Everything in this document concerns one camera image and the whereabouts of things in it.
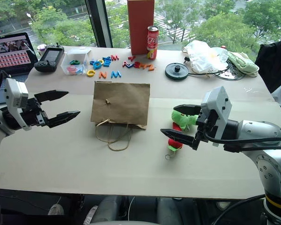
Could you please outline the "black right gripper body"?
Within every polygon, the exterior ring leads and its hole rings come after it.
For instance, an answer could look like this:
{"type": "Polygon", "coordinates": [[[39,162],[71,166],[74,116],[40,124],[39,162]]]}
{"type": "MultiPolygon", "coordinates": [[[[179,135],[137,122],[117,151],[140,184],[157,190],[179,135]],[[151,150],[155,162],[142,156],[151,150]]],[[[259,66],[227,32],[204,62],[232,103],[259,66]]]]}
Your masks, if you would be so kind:
{"type": "Polygon", "coordinates": [[[208,114],[203,113],[203,111],[201,110],[196,120],[196,125],[198,127],[195,135],[195,140],[199,142],[208,142],[207,138],[203,135],[204,131],[206,131],[206,133],[210,137],[214,138],[217,131],[217,126],[215,125],[216,121],[217,112],[215,110],[211,110],[208,114]]]}

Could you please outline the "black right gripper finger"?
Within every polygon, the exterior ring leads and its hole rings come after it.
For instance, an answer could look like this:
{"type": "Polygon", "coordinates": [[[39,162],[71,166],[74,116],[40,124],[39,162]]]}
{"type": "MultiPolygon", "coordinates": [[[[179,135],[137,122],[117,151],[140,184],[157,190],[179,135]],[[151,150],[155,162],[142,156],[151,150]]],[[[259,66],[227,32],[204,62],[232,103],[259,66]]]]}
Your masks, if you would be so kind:
{"type": "Polygon", "coordinates": [[[201,106],[183,104],[183,105],[175,106],[173,109],[182,114],[193,116],[193,115],[199,115],[201,111],[201,106]]]}
{"type": "Polygon", "coordinates": [[[195,136],[189,136],[184,134],[181,131],[177,131],[174,129],[162,128],[160,131],[166,135],[168,138],[173,139],[179,143],[185,144],[190,146],[193,150],[197,150],[199,145],[198,134],[199,132],[195,133],[195,136]]]}

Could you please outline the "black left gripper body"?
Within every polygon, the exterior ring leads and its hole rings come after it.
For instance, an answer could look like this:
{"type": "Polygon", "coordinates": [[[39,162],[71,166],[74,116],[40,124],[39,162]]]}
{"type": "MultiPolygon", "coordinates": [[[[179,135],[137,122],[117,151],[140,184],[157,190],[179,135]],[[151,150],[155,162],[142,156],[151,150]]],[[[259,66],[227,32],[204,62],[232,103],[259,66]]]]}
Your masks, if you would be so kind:
{"type": "Polygon", "coordinates": [[[27,105],[22,109],[20,115],[29,126],[47,126],[47,115],[42,110],[41,102],[36,97],[28,99],[27,105]]]}

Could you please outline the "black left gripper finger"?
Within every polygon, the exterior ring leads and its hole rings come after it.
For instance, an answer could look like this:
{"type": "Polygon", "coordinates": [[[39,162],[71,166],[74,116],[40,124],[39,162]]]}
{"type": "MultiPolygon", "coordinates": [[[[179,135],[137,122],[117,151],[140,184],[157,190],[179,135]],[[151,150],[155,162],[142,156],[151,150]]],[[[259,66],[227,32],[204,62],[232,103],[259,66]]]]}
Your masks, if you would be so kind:
{"type": "Polygon", "coordinates": [[[53,101],[56,99],[60,99],[67,95],[69,92],[65,90],[50,90],[41,93],[35,94],[35,101],[39,104],[44,101],[53,101]]]}
{"type": "Polygon", "coordinates": [[[64,123],[69,122],[70,120],[74,119],[77,115],[79,115],[80,111],[68,111],[68,112],[63,112],[56,117],[48,119],[46,122],[46,125],[49,128],[53,128],[59,125],[62,125],[64,123]]]}

